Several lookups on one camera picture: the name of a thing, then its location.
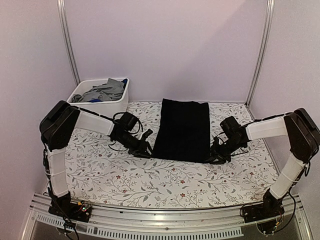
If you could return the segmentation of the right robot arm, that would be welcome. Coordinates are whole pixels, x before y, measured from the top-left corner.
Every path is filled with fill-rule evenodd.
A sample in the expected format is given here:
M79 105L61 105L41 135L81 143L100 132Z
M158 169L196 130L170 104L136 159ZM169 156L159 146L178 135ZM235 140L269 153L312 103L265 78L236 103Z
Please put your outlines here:
M232 154L247 147L249 142L259 139L286 137L289 153L278 178L265 192L258 213L269 218L278 210L282 199L300 180L308 175L312 158L320 151L320 129L303 107L291 112L256 119L240 124L234 116L225 118L221 123L224 142L214 137L207 163L221 165L231 161Z

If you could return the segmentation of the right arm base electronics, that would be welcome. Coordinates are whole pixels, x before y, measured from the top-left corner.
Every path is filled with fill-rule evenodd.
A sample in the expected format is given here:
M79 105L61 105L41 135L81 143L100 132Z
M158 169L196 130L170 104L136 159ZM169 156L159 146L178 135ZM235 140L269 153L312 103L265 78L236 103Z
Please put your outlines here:
M239 214L245 223L255 222L258 231L265 235L273 235L283 221L285 210L282 205L274 209L264 208L263 204L244 204Z

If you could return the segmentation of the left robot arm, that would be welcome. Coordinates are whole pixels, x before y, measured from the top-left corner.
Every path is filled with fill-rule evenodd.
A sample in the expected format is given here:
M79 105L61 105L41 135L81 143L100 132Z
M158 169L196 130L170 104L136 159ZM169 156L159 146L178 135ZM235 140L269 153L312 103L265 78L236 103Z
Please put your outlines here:
M147 138L152 130L144 131L140 138L132 132L140 120L129 112L118 112L107 117L85 108L59 101L40 122L40 139L44 145L43 166L49 181L48 193L52 205L63 216L74 213L71 193L67 186L65 152L74 129L83 129L107 135L136 158L149 159L153 150Z

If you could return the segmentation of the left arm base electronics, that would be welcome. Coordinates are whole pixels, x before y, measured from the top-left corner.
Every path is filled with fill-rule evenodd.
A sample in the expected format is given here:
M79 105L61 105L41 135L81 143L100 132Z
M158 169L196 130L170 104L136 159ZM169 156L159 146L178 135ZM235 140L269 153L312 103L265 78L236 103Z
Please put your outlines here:
M88 223L92 213L92 205L84 201L74 203L69 200L52 200L48 212L66 219Z

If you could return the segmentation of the black t-shirt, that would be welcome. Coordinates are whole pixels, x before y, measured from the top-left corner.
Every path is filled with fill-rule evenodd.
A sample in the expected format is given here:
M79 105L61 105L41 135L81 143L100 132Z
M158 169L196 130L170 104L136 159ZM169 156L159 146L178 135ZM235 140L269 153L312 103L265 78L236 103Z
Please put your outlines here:
M210 158L210 109L207 102L163 99L152 157L193 163Z

